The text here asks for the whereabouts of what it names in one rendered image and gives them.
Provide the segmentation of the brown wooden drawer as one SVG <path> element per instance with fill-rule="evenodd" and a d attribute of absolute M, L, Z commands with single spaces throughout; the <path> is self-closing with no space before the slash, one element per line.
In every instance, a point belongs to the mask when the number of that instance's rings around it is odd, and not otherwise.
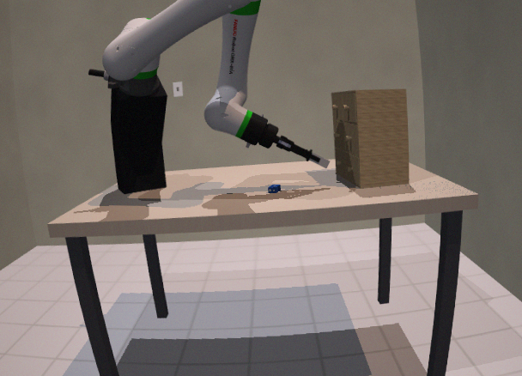
<path fill-rule="evenodd" d="M 345 125 L 346 150 L 359 154 L 357 124 Z"/>
<path fill-rule="evenodd" d="M 336 150 L 336 169 L 337 173 L 343 175 L 345 178 L 347 178 L 346 173 L 346 153 L 345 151 L 342 151 L 341 149 Z M 337 161 L 338 160 L 338 161 Z"/>
<path fill-rule="evenodd" d="M 335 146 L 345 149 L 344 123 L 334 122 Z"/>
<path fill-rule="evenodd" d="M 350 167 L 348 167 L 350 166 Z M 346 153 L 347 179 L 360 186 L 359 157 Z M 350 171 L 351 170 L 351 171 Z"/>
<path fill-rule="evenodd" d="M 355 94 L 343 94 L 343 116 L 344 121 L 357 123 Z"/>
<path fill-rule="evenodd" d="M 343 95 L 332 95 L 333 119 L 343 120 Z"/>

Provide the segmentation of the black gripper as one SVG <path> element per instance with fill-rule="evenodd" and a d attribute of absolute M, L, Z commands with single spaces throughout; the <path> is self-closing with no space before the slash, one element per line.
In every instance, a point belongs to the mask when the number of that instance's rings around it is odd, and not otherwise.
<path fill-rule="evenodd" d="M 319 155 L 314 154 L 311 149 L 310 149 L 310 151 L 307 151 L 307 150 L 295 145 L 294 142 L 288 140 L 285 136 L 281 136 L 281 138 L 276 137 L 277 132 L 278 132 L 278 127 L 274 126 L 273 124 L 268 124 L 266 132 L 264 133 L 262 140 L 259 142 L 259 145 L 269 149 L 270 146 L 272 145 L 272 143 L 276 143 L 276 146 L 280 149 L 285 149 L 288 152 L 290 152 L 290 151 L 294 152 L 294 153 L 306 158 L 307 161 L 312 161 L 324 168 L 328 167 L 330 161 L 326 160 L 325 158 L 323 158 Z"/>

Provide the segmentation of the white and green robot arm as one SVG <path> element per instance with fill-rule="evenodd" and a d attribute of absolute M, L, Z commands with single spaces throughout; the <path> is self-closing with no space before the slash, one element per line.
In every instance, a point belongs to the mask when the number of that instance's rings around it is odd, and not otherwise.
<path fill-rule="evenodd" d="M 260 3 L 261 0 L 178 0 L 152 19 L 129 21 L 104 51 L 105 71 L 89 70 L 88 74 L 104 77 L 108 88 L 119 88 L 128 95 L 153 94 L 160 85 L 160 54 L 222 16 L 220 74 L 204 118 L 213 130 L 246 141 L 247 148 L 257 145 L 266 132 L 268 119 L 242 106 L 247 99 L 248 62 Z"/>

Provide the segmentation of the small brown wooden chest of drawers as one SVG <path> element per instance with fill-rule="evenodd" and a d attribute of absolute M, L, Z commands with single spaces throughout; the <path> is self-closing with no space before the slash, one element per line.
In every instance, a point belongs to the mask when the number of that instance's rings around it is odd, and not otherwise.
<path fill-rule="evenodd" d="M 334 122 L 357 124 L 360 189 L 410 183 L 409 135 L 406 89 L 352 90 L 355 92 L 357 123 L 333 119 Z"/>

